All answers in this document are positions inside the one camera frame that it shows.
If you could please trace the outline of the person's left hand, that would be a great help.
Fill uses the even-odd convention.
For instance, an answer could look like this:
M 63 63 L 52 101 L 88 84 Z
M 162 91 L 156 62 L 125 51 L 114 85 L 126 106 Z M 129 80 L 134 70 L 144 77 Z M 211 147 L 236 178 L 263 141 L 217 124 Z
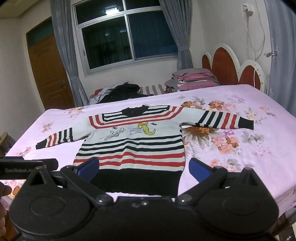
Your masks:
M 12 189 L 10 186 L 8 185 L 4 185 L 1 182 L 1 189 L 0 189 L 0 193 L 1 193 L 1 197 L 4 196 L 8 196 L 9 194 L 11 194 Z M 4 207 L 4 205 L 1 203 L 0 206 L 0 235 L 1 237 L 4 236 L 6 234 L 6 228 L 5 228 L 5 216 L 6 216 L 6 208 Z

